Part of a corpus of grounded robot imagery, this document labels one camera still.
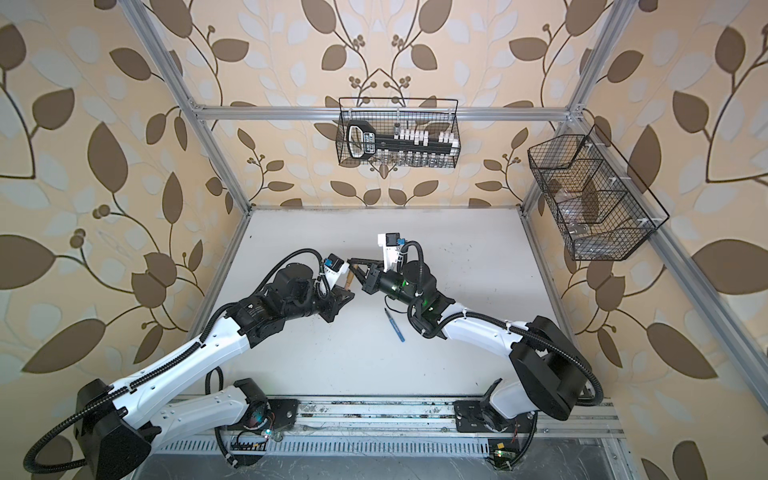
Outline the blue pen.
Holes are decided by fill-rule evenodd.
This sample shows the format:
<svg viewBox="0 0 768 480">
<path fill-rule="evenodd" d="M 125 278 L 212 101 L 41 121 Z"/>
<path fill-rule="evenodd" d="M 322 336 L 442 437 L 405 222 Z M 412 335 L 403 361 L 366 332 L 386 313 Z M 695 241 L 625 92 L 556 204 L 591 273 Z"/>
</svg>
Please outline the blue pen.
<svg viewBox="0 0 768 480">
<path fill-rule="evenodd" d="M 397 335 L 399 341 L 401 343 L 405 343 L 405 341 L 406 341 L 405 337 L 404 337 L 403 333 L 401 332 L 399 326 L 397 325 L 394 317 L 392 316 L 391 311 L 388 308 L 385 307 L 384 308 L 384 312 L 385 312 L 385 315 L 387 316 L 387 319 L 388 319 L 391 327 L 393 328 L 395 334 Z"/>
</svg>

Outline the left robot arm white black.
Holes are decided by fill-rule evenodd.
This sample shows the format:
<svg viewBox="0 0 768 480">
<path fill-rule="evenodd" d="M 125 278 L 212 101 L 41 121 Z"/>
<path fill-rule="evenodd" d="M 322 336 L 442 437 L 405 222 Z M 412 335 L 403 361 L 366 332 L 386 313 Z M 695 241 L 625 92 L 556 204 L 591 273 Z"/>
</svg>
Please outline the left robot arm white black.
<svg viewBox="0 0 768 480">
<path fill-rule="evenodd" d="M 244 421 L 267 401 L 250 379 L 197 399 L 171 401 L 289 320 L 318 315 L 332 322 L 354 297 L 337 284 L 348 269 L 338 258 L 322 260 L 318 274 L 302 263 L 276 265 L 251 295 L 220 307 L 197 337 L 171 354 L 111 385 L 94 380 L 84 386 L 76 412 L 36 441 L 24 469 L 56 474 L 87 468 L 96 479 L 122 479 L 166 443 Z"/>
</svg>

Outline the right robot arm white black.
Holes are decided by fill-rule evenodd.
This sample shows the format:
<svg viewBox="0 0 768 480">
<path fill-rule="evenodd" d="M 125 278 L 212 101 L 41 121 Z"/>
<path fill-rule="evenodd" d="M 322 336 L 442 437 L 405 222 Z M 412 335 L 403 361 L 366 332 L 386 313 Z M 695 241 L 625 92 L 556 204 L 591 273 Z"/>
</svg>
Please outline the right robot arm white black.
<svg viewBox="0 0 768 480">
<path fill-rule="evenodd" d="M 549 318 L 513 322 L 469 309 L 441 293 L 418 260 L 387 270 L 382 261 L 353 258 L 350 270 L 364 292 L 402 303 L 423 338 L 465 342 L 510 361 L 515 376 L 495 380 L 470 415 L 485 429 L 503 432 L 517 417 L 540 412 L 565 421 L 576 406 L 602 404 L 604 389 L 591 365 Z"/>
</svg>

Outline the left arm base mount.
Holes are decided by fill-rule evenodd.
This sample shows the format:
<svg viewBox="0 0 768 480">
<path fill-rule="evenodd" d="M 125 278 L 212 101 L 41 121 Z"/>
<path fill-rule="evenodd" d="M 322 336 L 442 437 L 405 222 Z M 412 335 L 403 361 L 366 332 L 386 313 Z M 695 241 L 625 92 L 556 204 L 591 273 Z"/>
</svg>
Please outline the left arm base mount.
<svg viewBox="0 0 768 480">
<path fill-rule="evenodd" d="M 268 399 L 249 406 L 235 424 L 215 427 L 216 445 L 226 463 L 235 469 L 258 463 L 295 425 L 298 407 L 297 399 Z"/>
</svg>

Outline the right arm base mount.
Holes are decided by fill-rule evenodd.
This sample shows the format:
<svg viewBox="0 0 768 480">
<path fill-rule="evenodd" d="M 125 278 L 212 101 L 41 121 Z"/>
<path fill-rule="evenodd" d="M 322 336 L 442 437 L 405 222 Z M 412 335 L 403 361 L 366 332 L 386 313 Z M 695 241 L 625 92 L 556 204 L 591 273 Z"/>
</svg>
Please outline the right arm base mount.
<svg viewBox="0 0 768 480">
<path fill-rule="evenodd" d="M 526 412 L 511 419 L 494 410 L 488 401 L 458 400 L 454 404 L 459 433 L 497 433 L 501 440 L 489 441 L 486 461 L 498 471 L 512 471 L 530 449 L 537 430 L 538 412 Z"/>
</svg>

